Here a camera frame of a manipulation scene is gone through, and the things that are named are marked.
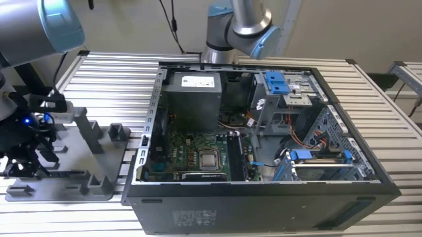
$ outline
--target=cable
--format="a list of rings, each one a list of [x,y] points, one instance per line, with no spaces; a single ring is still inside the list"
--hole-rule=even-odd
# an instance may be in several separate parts
[[[411,115],[414,115],[415,110],[417,110],[417,106],[414,106],[414,108],[411,109],[410,114],[409,114],[409,117],[411,117]]]
[[[179,41],[178,22],[176,22],[176,19],[174,18],[174,1],[172,0],[171,0],[171,29],[172,29],[174,34],[176,36],[176,40]]]
[[[311,149],[313,147],[310,147],[309,145],[306,145],[306,144],[301,141],[301,139],[298,138],[298,136],[297,136],[297,134],[295,134],[295,130],[294,130],[293,125],[291,125],[291,117],[290,117],[290,114],[287,114],[286,118],[287,118],[287,124],[290,125],[290,134],[291,134],[293,140],[295,141],[295,143],[297,143],[298,145],[301,145],[301,146],[305,147],[306,149]]]
[[[239,129],[239,128],[245,128],[245,127],[237,127],[237,126],[230,126],[230,125],[226,125],[222,121],[218,121],[218,123],[223,126],[223,127],[227,127],[230,129]]]
[[[59,90],[58,90],[58,86],[56,86],[56,80],[58,80],[58,74],[59,74],[59,71],[60,71],[60,68],[62,68],[62,65],[63,65],[63,62],[64,62],[64,59],[66,59],[66,56],[67,56],[67,53],[64,53],[62,55],[62,58],[60,58],[60,61],[59,61],[59,66],[58,66],[58,69],[54,73],[54,77],[52,77],[52,88],[54,88],[54,93],[55,94],[60,94]]]
[[[171,23],[170,23],[170,20],[168,20],[168,15],[167,15],[166,7],[164,7],[164,4],[163,4],[162,0],[159,0],[159,3],[160,3],[160,6],[162,6],[162,8],[163,8],[163,11],[164,11],[164,15],[166,15],[166,20],[167,20],[168,28],[170,28],[170,31],[171,31],[171,35],[172,35],[174,41],[176,41],[176,44],[178,44],[180,53],[182,53],[182,54],[198,54],[198,56],[199,56],[199,63],[202,63],[202,62],[200,62],[200,58],[202,58],[203,53],[202,53],[202,52],[184,51],[183,48],[182,48],[182,45],[180,45],[180,43],[179,43],[178,22],[176,22],[176,19],[175,19],[175,17],[174,17],[174,1],[171,0],[171,15],[172,15]]]
[[[167,15],[167,11],[166,11],[166,7],[164,7],[164,4],[163,4],[163,1],[159,0],[159,3],[160,3],[160,6],[162,6],[162,8],[163,8],[163,11],[164,11],[166,20],[167,20],[168,28],[170,28],[170,30],[171,30],[172,38],[174,38],[174,40],[176,41],[176,44],[178,44],[180,53],[184,54],[184,50],[183,50],[183,48],[182,48],[182,46],[180,46],[179,40],[178,40],[176,35],[175,35],[175,33],[174,33],[174,31],[172,31],[172,28],[171,28],[171,24],[170,24],[170,20],[168,20],[168,15]]]
[[[406,85],[406,83],[403,83],[402,86],[401,86],[401,88],[398,89],[397,94],[395,94],[394,99],[393,99],[393,102],[395,102],[397,97],[398,97],[398,94],[401,93],[401,91],[402,91],[405,85]]]

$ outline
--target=blue latch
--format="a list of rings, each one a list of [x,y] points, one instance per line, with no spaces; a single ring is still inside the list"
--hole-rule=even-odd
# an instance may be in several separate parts
[[[265,80],[269,85],[271,94],[287,95],[290,93],[290,87],[287,85],[282,72],[267,71],[265,73]]]
[[[290,152],[290,158],[293,160],[297,160],[297,159],[313,159],[314,157],[310,150],[293,150]]]
[[[343,154],[345,154],[345,158],[346,158],[345,163],[346,163],[346,164],[351,163],[354,157],[353,157],[350,151],[349,151],[349,150],[345,150]]]

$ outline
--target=motherboard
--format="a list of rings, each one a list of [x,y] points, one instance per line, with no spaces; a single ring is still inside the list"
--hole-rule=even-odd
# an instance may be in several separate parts
[[[235,161],[230,161],[226,134],[171,132],[168,155],[164,160],[152,163],[150,181],[200,181],[204,178],[211,181],[231,181],[231,176],[243,174],[246,180],[259,181],[258,169],[249,162],[254,160],[249,134],[242,134],[241,144],[245,173],[234,167]]]

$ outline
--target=metal rail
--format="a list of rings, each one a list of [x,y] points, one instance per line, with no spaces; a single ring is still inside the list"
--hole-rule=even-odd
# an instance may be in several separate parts
[[[9,203],[4,200],[12,179],[0,180],[0,234],[75,236],[144,236],[131,207],[120,205],[128,163],[138,148],[159,61],[196,62],[196,56],[96,53],[79,56],[59,81],[75,106],[88,108],[100,125],[120,122],[132,129],[114,198],[107,202]],[[357,65],[345,60],[239,58],[241,64],[317,67],[334,90],[402,196],[345,232],[287,236],[402,237],[422,235],[422,132]],[[281,236],[277,233],[228,236]]]
[[[389,73],[395,74],[422,97],[422,63],[394,62]]]

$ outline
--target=sticker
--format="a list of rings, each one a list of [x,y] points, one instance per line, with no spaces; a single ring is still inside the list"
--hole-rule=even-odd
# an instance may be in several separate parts
[[[172,211],[175,226],[214,226],[216,210],[180,210]]]
[[[182,78],[183,87],[210,87],[214,88],[214,77],[184,76]]]
[[[250,118],[250,120],[249,120],[249,122],[246,123],[246,125],[247,125],[249,127],[253,127],[254,122],[255,122],[255,120],[253,120],[253,119]]]
[[[297,84],[290,84],[291,89],[301,89],[301,87]]]

